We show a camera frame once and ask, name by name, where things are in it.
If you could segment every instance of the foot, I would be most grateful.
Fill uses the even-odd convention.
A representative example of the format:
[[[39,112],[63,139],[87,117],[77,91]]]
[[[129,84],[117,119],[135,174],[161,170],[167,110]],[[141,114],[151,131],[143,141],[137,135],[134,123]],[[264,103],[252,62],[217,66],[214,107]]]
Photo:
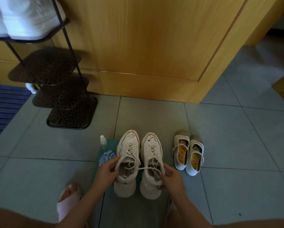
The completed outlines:
[[[70,197],[72,194],[74,194],[77,191],[77,189],[78,189],[77,185],[70,184],[68,187],[65,188],[58,202],[60,203],[61,201],[64,201],[66,198]]]

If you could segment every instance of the blue mat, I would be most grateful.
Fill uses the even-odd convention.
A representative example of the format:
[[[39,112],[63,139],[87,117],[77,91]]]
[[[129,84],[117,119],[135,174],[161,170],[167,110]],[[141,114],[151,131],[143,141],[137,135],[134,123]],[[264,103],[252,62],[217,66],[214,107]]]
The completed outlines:
[[[106,149],[103,149],[103,147],[100,148],[100,151],[97,155],[97,164],[96,164],[96,167],[95,167],[95,170],[94,170],[94,174],[92,176],[92,179],[91,181],[93,182],[94,181],[94,178],[95,178],[95,175],[97,174],[97,171],[98,171],[98,168],[99,168],[99,160],[100,160],[100,157],[107,151],[109,150],[112,150],[115,154],[117,152],[117,146],[119,144],[119,141],[118,140],[114,140],[114,139],[107,139],[107,148]],[[141,165],[139,166],[139,168],[143,168],[144,167],[144,163],[142,162],[141,160]],[[136,190],[139,190],[140,189],[140,182],[142,180],[142,173],[143,173],[144,170],[139,170],[138,172],[138,175],[136,177],[136,182],[137,182],[137,188]]]
[[[30,95],[27,88],[0,85],[0,134]]]

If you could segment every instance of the blue patterned cloth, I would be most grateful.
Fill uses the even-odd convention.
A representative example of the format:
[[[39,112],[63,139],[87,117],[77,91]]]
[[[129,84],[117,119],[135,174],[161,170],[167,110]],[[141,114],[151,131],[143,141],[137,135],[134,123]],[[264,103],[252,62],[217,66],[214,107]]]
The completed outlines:
[[[112,151],[112,150],[109,150],[107,152],[105,152],[101,157],[100,157],[100,160],[99,160],[99,166],[102,165],[103,163],[115,158],[116,155],[115,153]]]

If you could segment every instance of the wooden cabinet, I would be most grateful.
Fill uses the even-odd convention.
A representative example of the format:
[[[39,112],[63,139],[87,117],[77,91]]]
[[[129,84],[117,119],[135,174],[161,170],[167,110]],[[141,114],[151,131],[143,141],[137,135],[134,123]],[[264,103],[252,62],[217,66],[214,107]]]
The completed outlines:
[[[277,0],[58,1],[88,90],[199,103]]]

